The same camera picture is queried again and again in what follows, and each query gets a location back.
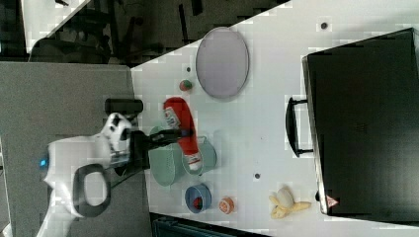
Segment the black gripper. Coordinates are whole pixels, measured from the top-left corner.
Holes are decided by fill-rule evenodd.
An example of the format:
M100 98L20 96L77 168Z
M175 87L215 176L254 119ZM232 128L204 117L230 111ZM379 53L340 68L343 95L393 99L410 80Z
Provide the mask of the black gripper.
M191 129L164 129L150 135L151 139L141 130L135 130L130 135L129 160L115 168L118 176L129 176L149 169L148 151L177 143L178 139L194 134Z

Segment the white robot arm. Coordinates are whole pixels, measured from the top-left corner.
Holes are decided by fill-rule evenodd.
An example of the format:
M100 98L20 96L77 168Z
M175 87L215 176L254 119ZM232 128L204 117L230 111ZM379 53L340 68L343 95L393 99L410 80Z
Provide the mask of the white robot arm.
M109 169L193 134L190 128L171 128L146 135L125 116L112 113L97 134L53 141L41 160L51 194L37 237L66 237L75 219L102 214L111 202Z

